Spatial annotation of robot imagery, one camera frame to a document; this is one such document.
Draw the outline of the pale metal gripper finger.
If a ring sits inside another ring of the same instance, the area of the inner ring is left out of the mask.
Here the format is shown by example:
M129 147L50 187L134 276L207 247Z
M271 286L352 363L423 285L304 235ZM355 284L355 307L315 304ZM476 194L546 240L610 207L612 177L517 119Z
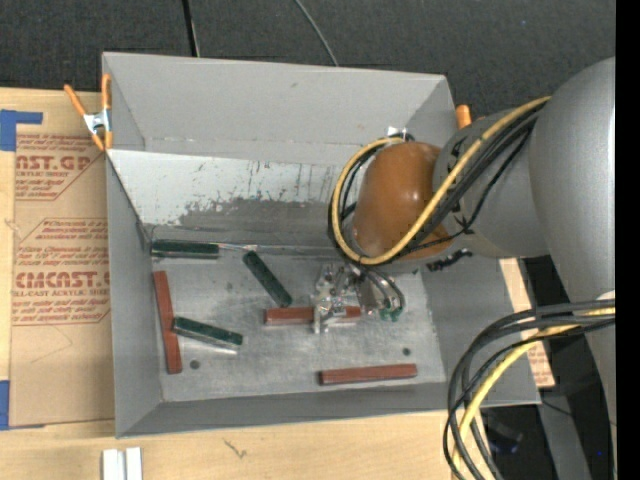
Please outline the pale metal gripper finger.
M315 334L322 334L329 331L331 327L342 324L350 324L352 320L345 314L337 314L329 312L326 314L316 313L312 324L312 329Z
M325 278L317 281L311 301L314 308L329 310L332 306L332 283Z

